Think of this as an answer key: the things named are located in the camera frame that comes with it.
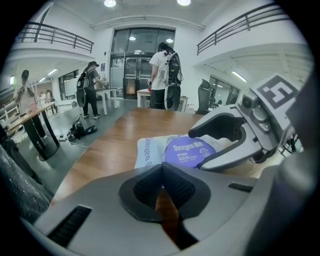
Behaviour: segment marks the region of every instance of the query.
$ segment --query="white table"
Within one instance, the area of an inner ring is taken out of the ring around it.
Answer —
[[[102,97],[102,103],[103,103],[103,111],[104,114],[107,115],[107,104],[106,104],[106,95],[108,96],[108,99],[111,99],[111,94],[110,92],[113,92],[113,100],[114,100],[114,108],[117,109],[117,88],[108,88],[108,89],[100,89],[100,90],[95,90],[97,95],[101,95]],[[83,113],[82,107],[79,106],[79,111],[80,114]]]
[[[136,92],[138,98],[138,108],[143,108],[145,106],[146,97],[150,97],[151,93],[148,89],[138,90]],[[183,102],[181,112],[186,112],[188,97],[180,96],[180,101]]]

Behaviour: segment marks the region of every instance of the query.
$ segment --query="wet wipes package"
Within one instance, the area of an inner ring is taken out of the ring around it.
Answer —
[[[223,148],[218,140],[208,135],[197,138],[190,138],[188,135],[141,138],[137,142],[137,159],[134,168],[157,165],[162,162],[195,168],[206,157]]]

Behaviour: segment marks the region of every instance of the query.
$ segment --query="purple package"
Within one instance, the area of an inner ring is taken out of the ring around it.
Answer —
[[[164,161],[172,164],[195,168],[216,150],[199,138],[178,137],[169,142]]]

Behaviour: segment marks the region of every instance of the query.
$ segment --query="chair headrest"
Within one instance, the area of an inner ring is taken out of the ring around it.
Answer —
[[[209,89],[210,88],[210,83],[204,79],[202,79],[202,84],[200,84],[199,87],[205,88],[205,89]]]

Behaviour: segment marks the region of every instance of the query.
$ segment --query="light blue package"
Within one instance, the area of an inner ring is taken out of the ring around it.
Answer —
[[[139,139],[137,142],[137,157],[134,168],[161,164],[164,161],[169,142],[181,136],[188,135],[168,135]],[[208,135],[204,135],[199,139],[211,145],[216,152],[225,148],[224,146],[221,146],[216,139]]]

